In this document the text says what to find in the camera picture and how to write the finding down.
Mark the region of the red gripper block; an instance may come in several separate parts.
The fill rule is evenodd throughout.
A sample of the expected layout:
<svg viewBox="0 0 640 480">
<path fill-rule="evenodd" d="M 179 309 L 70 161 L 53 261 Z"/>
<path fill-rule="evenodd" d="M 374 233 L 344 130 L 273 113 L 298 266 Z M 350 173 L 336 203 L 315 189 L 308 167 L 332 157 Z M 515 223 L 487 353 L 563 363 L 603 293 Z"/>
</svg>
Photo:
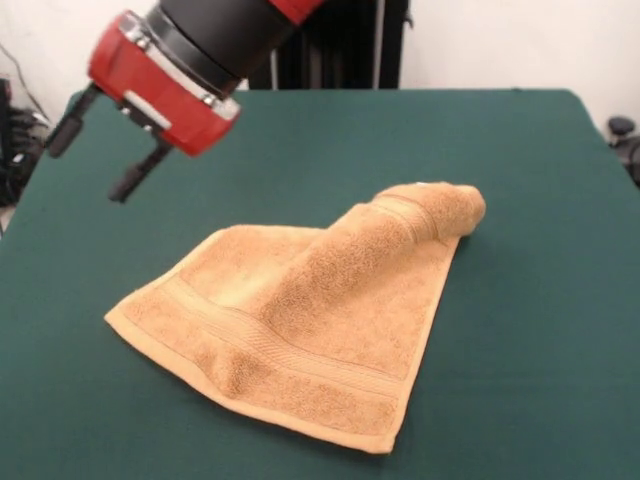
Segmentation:
<svg viewBox="0 0 640 480">
<path fill-rule="evenodd" d="M 141 113 L 139 123 L 169 143 L 158 142 L 147 157 L 126 170 L 109 191 L 112 202 L 125 203 L 173 146 L 197 156 L 225 136 L 239 116 L 234 99 L 219 98 L 175 66 L 144 20 L 130 10 L 117 16 L 100 37 L 88 74 L 94 83 L 72 102 L 46 140 L 52 158 L 61 157 L 74 142 L 99 88 L 133 113 Z"/>
</svg>

